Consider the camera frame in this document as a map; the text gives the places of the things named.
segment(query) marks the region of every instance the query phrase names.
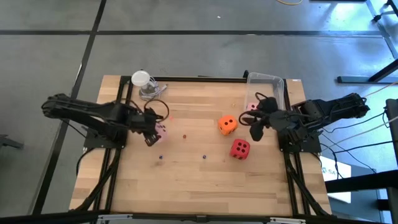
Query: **metal stand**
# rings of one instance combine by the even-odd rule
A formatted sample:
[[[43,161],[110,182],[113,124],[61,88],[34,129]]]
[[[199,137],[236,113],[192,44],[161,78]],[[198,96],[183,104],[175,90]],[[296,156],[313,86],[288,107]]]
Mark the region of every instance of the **metal stand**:
[[[357,84],[390,84],[398,82],[398,77],[387,77],[398,69],[398,59],[391,62],[389,65],[378,71],[371,77],[351,77],[340,76],[337,77],[338,83],[357,83]]]
[[[373,20],[374,20],[375,22],[377,22],[379,19],[381,19],[381,16],[383,16],[383,15],[395,14],[395,15],[398,16],[398,9],[397,9],[397,6],[396,6],[396,3],[394,2],[394,0],[387,0],[387,2],[385,3],[385,5],[387,5],[387,6],[390,5],[391,8],[392,8],[392,11],[390,11],[390,12],[383,12],[383,13],[381,13],[381,14],[379,14],[379,15],[374,16]]]
[[[121,82],[118,91],[118,99],[121,99],[121,93],[126,83],[127,77],[121,77]],[[156,77],[157,81],[163,82],[230,82],[230,83],[246,83],[246,78],[188,78],[188,77]],[[127,99],[131,97],[132,85],[129,83],[129,89],[127,91]],[[289,96],[285,94],[286,107],[290,109]],[[292,204],[292,216],[289,217],[266,217],[266,216],[247,216],[247,215],[206,215],[206,214],[158,214],[158,213],[119,213],[111,214],[111,201],[113,197],[114,185],[116,183],[116,174],[120,159],[121,148],[116,148],[115,156],[111,165],[108,167],[109,158],[104,158],[103,168],[101,169],[100,181],[98,185],[92,190],[88,198],[75,210],[71,210],[66,213],[53,213],[53,214],[38,214],[38,215],[26,215],[21,217],[7,217],[0,218],[0,223],[86,223],[95,221],[104,221],[105,223],[111,220],[132,220],[132,219],[151,219],[151,220],[190,220],[198,223],[205,223],[210,221],[234,221],[234,222],[262,222],[262,223],[308,223],[308,224],[326,224],[326,223],[373,223],[356,220],[345,220],[336,218],[333,215],[327,214],[322,210],[321,206],[311,196],[311,193],[305,186],[303,170],[301,166],[301,160],[298,153],[294,155],[296,169],[293,167],[290,161],[290,154],[284,152],[284,161],[286,167],[287,182],[289,187],[290,202]],[[111,177],[109,181],[108,194],[106,195],[105,209],[99,209],[99,201],[101,201],[101,192],[107,179]],[[304,214],[300,214],[297,206],[297,199],[295,198],[295,187],[294,183],[297,184],[302,194],[303,210]],[[94,202],[93,211],[87,209]],[[311,215],[310,206],[317,214]]]
[[[9,138],[6,138],[5,136],[0,137],[0,148],[3,146],[11,146],[14,147],[16,149],[22,149],[22,147],[24,147],[23,144],[16,142],[14,140],[11,140]]]
[[[398,170],[326,181],[328,193],[351,192],[356,190],[398,188]]]

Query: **concrete floor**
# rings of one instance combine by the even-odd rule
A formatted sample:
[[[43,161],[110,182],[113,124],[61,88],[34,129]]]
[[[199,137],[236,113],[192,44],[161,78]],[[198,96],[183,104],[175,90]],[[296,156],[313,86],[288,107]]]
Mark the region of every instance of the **concrete floor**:
[[[388,10],[382,8],[383,1],[372,3],[377,11]],[[99,4],[94,0],[3,0],[0,29],[91,30]],[[99,30],[378,30],[371,19],[363,2],[304,0],[293,7],[261,0],[117,0],[107,2]],[[398,43],[398,18],[383,16],[380,23],[393,43]],[[44,118],[40,105],[47,96],[70,92],[87,40],[87,35],[0,35],[0,134],[25,144],[21,151],[0,150],[0,217],[30,212],[59,125]],[[381,37],[97,36],[78,97],[95,101],[103,75],[130,75],[141,68],[154,76],[192,77],[241,77],[247,69],[302,79],[308,99],[330,100],[352,92],[365,95],[382,87],[338,85],[335,78],[370,76],[392,61]],[[397,90],[394,86],[370,96],[371,111],[366,118],[339,121],[327,128],[380,113],[385,99],[398,98]],[[326,135],[338,141],[380,123],[381,119],[375,119]],[[341,146],[390,139],[389,130],[381,128]],[[321,142],[331,144],[323,137]],[[68,129],[45,213],[67,211],[82,144],[83,138]],[[360,149],[353,155],[377,171],[397,168],[392,145]],[[346,154],[339,154],[338,160],[362,166]]]

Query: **desk leg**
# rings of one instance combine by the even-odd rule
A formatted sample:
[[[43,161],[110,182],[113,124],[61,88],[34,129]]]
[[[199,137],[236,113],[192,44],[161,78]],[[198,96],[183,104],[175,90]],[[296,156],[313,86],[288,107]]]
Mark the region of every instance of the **desk leg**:
[[[356,84],[391,84],[398,82],[398,77],[387,77],[398,69],[398,59],[391,62],[389,65],[378,71],[371,77],[351,77],[340,76],[337,77],[338,83],[356,83]]]
[[[22,147],[24,147],[23,144],[16,142],[14,140],[8,139],[6,137],[0,137],[0,144],[1,144],[1,146],[11,146],[16,149],[22,149]]]
[[[352,192],[357,190],[385,189],[387,187],[398,188],[398,170],[380,172],[377,174],[362,175],[338,180],[326,181],[328,193]]]

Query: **plastic container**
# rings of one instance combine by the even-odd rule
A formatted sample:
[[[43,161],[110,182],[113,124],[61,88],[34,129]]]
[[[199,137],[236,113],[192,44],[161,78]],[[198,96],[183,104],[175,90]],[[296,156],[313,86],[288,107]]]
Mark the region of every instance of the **plastic container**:
[[[247,111],[248,105],[258,104],[259,101],[254,96],[256,92],[275,97],[278,108],[284,110],[284,86],[283,79],[279,77],[251,72],[248,75],[248,83],[246,84],[246,98],[243,104],[243,110]]]

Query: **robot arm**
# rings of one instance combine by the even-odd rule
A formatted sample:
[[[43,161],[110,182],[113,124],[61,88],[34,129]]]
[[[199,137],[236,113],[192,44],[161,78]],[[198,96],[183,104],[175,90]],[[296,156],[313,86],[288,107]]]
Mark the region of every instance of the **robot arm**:
[[[291,111],[278,110],[275,98],[264,97],[256,110],[241,114],[239,122],[251,126],[254,141],[261,140],[263,127],[275,129],[280,148],[288,152],[320,152],[319,129],[343,118],[362,118],[370,110],[366,99],[356,93],[331,101],[307,100],[293,105]],[[254,118],[243,118],[245,114]]]
[[[76,121],[110,141],[116,141],[125,130],[142,133],[148,146],[159,140],[155,125],[157,120],[163,119],[152,108],[142,111],[116,102],[97,104],[73,100],[65,94],[50,96],[42,105],[42,111],[48,118]]]

